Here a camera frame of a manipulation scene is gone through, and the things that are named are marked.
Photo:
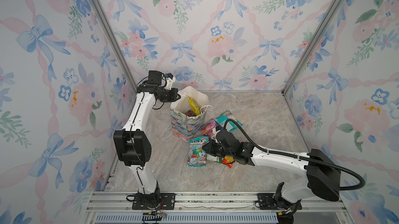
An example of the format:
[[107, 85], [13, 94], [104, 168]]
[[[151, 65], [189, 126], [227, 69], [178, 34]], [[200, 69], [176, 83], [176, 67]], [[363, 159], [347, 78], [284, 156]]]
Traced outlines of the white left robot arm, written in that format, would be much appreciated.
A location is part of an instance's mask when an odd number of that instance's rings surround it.
[[149, 115], [157, 101], [172, 103], [181, 99], [178, 91], [177, 88], [163, 88], [156, 84], [140, 85], [127, 122], [113, 134], [118, 160], [133, 171], [141, 194], [153, 194], [158, 188], [148, 165], [152, 154], [152, 146], [145, 133]]

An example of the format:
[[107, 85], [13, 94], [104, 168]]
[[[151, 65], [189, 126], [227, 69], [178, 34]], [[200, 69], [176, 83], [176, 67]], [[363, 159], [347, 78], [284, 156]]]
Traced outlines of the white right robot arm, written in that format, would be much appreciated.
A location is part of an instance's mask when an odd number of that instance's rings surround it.
[[329, 158], [319, 150], [310, 153], [291, 153], [288, 157], [273, 154], [272, 150], [262, 151], [251, 143], [236, 142], [232, 146], [212, 140], [203, 146], [207, 155], [224, 158], [232, 157], [241, 165], [268, 166], [289, 171], [300, 176], [291, 182], [278, 184], [276, 192], [259, 196], [261, 209], [293, 209], [303, 199], [319, 197], [330, 202], [339, 200], [341, 172], [330, 166], [306, 161], [306, 158], [330, 163]]

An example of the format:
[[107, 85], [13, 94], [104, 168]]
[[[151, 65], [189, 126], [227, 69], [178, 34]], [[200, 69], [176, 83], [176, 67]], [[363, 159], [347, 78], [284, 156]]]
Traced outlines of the purple candy bag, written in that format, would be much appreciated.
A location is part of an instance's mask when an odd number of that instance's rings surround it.
[[195, 117], [195, 113], [192, 110], [188, 110], [185, 114], [188, 117]]

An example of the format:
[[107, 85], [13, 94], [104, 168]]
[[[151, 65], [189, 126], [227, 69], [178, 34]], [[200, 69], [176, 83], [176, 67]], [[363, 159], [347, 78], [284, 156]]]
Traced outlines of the floral paper gift bag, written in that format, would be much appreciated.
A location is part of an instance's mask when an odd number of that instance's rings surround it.
[[183, 141], [188, 141], [200, 130], [205, 123], [205, 116], [209, 104], [209, 97], [188, 86], [180, 91], [181, 97], [170, 105], [172, 133]]

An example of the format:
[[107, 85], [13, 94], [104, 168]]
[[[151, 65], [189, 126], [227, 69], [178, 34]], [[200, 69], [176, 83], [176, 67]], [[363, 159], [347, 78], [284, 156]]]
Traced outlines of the yellow lemon candy bag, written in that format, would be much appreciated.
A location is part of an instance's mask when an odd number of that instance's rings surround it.
[[197, 102], [190, 96], [188, 96], [188, 101], [191, 107], [191, 111], [196, 115], [200, 115], [201, 114], [201, 110], [197, 104]]

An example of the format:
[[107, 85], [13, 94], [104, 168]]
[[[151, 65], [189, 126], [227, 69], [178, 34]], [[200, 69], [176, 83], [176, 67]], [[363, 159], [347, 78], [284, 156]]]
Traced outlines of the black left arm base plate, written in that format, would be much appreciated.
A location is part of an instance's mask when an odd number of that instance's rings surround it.
[[133, 210], [173, 210], [176, 203], [175, 193], [136, 193], [132, 201]]

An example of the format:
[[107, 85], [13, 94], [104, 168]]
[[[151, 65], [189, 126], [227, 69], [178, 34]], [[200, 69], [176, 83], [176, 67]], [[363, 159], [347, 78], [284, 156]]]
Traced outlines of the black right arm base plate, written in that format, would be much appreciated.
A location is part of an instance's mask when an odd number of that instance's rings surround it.
[[280, 193], [258, 193], [255, 205], [261, 210], [301, 210], [300, 202], [291, 203], [285, 200]]

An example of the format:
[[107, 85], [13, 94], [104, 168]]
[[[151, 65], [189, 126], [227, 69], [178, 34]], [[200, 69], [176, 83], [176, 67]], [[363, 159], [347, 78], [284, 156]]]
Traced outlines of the teal red Fox's candy bag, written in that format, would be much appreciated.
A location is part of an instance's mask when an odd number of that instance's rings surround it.
[[207, 136], [189, 140], [188, 166], [197, 168], [206, 166], [206, 152], [203, 146], [208, 144], [208, 142], [209, 137]]

